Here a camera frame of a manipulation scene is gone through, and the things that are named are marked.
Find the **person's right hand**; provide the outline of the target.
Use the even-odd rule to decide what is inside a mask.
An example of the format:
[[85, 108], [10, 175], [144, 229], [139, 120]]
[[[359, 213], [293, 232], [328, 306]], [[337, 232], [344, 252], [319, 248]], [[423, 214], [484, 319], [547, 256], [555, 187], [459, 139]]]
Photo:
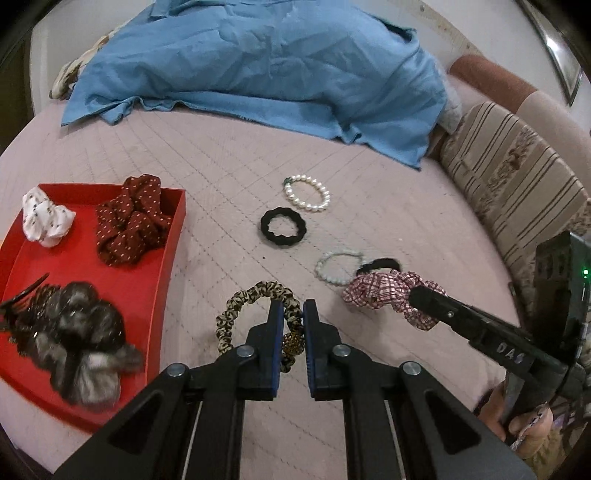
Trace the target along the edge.
[[553, 412], [548, 404], [537, 407], [534, 411], [514, 417], [507, 426], [501, 419], [505, 410], [505, 385], [500, 383], [492, 391], [478, 418], [500, 440], [509, 436], [515, 438], [517, 445], [514, 452], [523, 460], [533, 457], [548, 437], [554, 422]]

